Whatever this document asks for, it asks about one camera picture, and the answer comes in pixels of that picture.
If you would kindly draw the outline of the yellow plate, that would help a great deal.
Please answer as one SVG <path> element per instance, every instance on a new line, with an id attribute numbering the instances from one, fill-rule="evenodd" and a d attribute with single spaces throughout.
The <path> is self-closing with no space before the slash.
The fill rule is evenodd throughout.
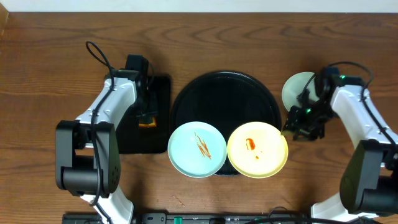
<path id="1" fill-rule="evenodd" d="M 263 122 L 250 122 L 239 126 L 230 135 L 227 155 L 240 174 L 263 179 L 283 168 L 289 148 L 277 128 Z"/>

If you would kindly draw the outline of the black rectangular tray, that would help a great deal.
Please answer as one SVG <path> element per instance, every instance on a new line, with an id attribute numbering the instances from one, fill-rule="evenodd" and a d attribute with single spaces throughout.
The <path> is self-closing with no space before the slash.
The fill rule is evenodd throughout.
<path id="1" fill-rule="evenodd" d="M 151 87 L 157 94 L 159 114 L 155 128 L 140 128 L 136 117 L 136 103 L 124 114 L 116 128 L 118 148 L 121 154 L 158 154 L 167 150 L 170 137 L 170 91 L 169 75 L 154 76 Z"/>

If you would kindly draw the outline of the light blue plate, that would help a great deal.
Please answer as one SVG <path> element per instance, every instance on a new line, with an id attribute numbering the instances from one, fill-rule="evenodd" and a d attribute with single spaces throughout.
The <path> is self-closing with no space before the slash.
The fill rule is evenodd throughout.
<path id="1" fill-rule="evenodd" d="M 216 174 L 227 157 L 223 135 L 212 125 L 199 121 L 185 123 L 173 131 L 167 152 L 180 173 L 197 179 Z"/>
<path id="2" fill-rule="evenodd" d="M 319 99 L 319 97 L 316 95 L 315 81 L 312 79 L 313 76 L 313 72 L 300 72 L 291 76 L 285 82 L 282 89 L 282 102 L 287 111 L 290 111 L 292 106 L 300 107 L 297 97 L 299 94 L 301 94 L 308 81 L 310 81 L 310 83 L 307 85 L 309 99 L 311 101 L 317 101 Z"/>

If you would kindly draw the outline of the orange green sponge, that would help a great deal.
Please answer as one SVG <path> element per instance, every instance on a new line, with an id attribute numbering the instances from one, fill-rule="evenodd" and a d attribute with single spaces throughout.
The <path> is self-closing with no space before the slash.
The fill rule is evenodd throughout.
<path id="1" fill-rule="evenodd" d="M 139 118 L 138 123 L 140 128 L 155 128 L 157 126 L 157 121 L 155 116 L 143 116 Z"/>

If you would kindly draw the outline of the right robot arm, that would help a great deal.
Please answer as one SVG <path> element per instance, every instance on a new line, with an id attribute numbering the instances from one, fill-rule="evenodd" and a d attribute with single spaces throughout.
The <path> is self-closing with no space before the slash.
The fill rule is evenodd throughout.
<path id="1" fill-rule="evenodd" d="M 353 143 L 339 192 L 312 205 L 312 218 L 350 222 L 397 213 L 397 134 L 372 103 L 361 78 L 297 73 L 285 82 L 282 101 L 289 112 L 284 135 L 321 139 L 325 123 L 338 117 Z"/>

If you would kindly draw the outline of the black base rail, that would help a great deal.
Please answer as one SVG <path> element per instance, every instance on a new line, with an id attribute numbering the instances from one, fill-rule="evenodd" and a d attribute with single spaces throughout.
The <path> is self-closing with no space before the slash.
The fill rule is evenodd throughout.
<path id="1" fill-rule="evenodd" d="M 264 218 L 305 218 L 298 213 L 276 212 L 271 215 L 187 215 L 165 213 L 143 213 L 133 215 L 131 224 L 209 224 L 209 223 L 247 223 Z M 102 223 L 100 215 L 64 214 L 62 224 Z"/>

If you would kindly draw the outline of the round black tray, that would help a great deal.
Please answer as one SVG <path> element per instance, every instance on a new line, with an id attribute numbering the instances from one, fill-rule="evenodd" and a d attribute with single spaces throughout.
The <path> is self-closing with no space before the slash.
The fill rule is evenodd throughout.
<path id="1" fill-rule="evenodd" d="M 263 122 L 281 130 L 279 107 L 270 91 L 243 73 L 211 72 L 190 82 L 177 96 L 172 108 L 172 132 L 192 121 L 215 127 L 227 143 L 239 126 Z M 226 157 L 216 175 L 239 175 Z"/>

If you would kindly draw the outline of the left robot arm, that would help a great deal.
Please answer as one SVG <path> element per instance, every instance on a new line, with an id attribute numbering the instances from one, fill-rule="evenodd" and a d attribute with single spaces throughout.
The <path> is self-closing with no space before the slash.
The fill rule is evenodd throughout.
<path id="1" fill-rule="evenodd" d="M 55 129 L 56 185 L 88 202 L 102 223 L 132 222 L 134 205 L 119 186 L 116 129 L 127 119 L 133 128 L 156 126 L 149 84 L 143 70 L 112 69 L 93 104 Z"/>

